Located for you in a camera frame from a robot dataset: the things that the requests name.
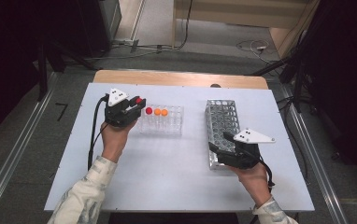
white sleeve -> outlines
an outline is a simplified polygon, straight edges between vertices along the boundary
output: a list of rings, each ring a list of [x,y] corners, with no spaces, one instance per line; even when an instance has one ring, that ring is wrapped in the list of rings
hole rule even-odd
[[[258,209],[254,207],[252,213],[258,215],[261,224],[298,224],[281,210],[273,197]]]
[[[116,167],[117,163],[98,156],[88,174],[63,195],[48,223],[97,223]]]

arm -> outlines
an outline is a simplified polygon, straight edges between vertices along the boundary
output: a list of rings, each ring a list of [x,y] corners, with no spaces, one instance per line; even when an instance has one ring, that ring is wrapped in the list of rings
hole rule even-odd
[[[240,183],[255,202],[252,213],[258,215],[261,224],[296,224],[278,206],[278,203],[269,192],[264,166],[257,163],[249,170],[230,167],[239,177]]]
[[[98,156],[88,174],[63,195],[48,223],[97,222],[106,188],[126,145],[128,133],[135,124],[133,122],[125,128],[102,124],[102,157]]]

forearm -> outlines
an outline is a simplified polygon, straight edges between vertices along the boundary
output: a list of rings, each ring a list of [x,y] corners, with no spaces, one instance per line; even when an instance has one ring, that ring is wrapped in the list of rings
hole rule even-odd
[[[69,189],[48,223],[96,223],[117,163],[97,157],[88,174]]]
[[[281,210],[273,197],[259,208],[254,207],[252,213],[258,215],[261,224],[297,224]]]

red object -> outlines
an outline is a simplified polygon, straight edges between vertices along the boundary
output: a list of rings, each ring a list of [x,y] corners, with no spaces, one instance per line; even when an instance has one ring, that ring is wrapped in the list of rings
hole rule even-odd
[[[147,107],[146,114],[148,114],[148,115],[152,114],[152,108],[151,107]]]

